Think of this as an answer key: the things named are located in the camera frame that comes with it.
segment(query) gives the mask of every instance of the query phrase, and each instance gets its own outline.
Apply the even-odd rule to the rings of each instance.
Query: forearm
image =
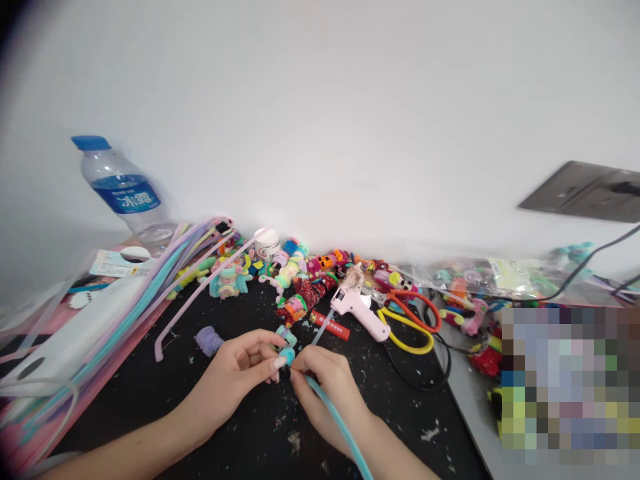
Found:
[[[43,480],[152,479],[202,445],[174,413],[40,476]]]
[[[359,447],[373,478],[376,480],[438,479],[438,476],[395,436],[384,421],[375,417],[371,428],[369,440]]]

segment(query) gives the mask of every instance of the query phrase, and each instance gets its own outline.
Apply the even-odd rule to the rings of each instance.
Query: purple pipe cleaner roll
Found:
[[[211,358],[225,342],[220,338],[220,335],[215,332],[213,327],[204,327],[195,336],[195,340],[198,342],[200,350],[209,358]]]

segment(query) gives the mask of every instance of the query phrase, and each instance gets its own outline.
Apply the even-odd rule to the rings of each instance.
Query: yellow scissors handle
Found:
[[[384,323],[385,325],[387,324],[387,320],[385,318],[385,315],[390,316],[392,319],[394,320],[398,320],[399,322],[404,323],[405,325],[410,326],[411,328],[414,328],[416,330],[418,330],[418,332],[424,333],[427,336],[427,344],[424,347],[410,347],[404,343],[402,343],[400,340],[398,340],[398,338],[393,334],[393,332],[391,332],[389,334],[389,338],[391,339],[392,342],[394,342],[398,347],[402,348],[402,350],[404,351],[408,351],[409,353],[412,353],[414,355],[424,355],[426,353],[429,353],[432,349],[433,349],[433,337],[431,336],[431,334],[424,330],[424,328],[416,325],[414,322],[407,320],[406,318],[398,315],[397,313],[392,312],[391,310],[389,310],[386,307],[382,307],[381,309],[378,310],[378,318],[380,318],[380,320],[382,321],[382,323]]]

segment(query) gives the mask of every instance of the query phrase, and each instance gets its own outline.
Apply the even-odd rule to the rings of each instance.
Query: hand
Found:
[[[322,437],[353,460],[351,450],[325,404],[318,398],[301,372],[316,374],[322,390],[340,412],[356,443],[362,449],[372,440],[376,420],[355,384],[349,362],[342,355],[310,345],[291,364],[291,382],[311,424]]]
[[[248,392],[263,381],[278,382],[286,363],[272,345],[286,346],[274,332],[254,330],[224,342],[196,386],[169,415],[202,445],[235,412]]]

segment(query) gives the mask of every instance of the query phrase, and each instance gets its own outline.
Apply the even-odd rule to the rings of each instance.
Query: white nail polish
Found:
[[[273,369],[274,370],[278,370],[280,367],[284,366],[284,364],[286,364],[287,359],[284,357],[278,357],[273,361]]]

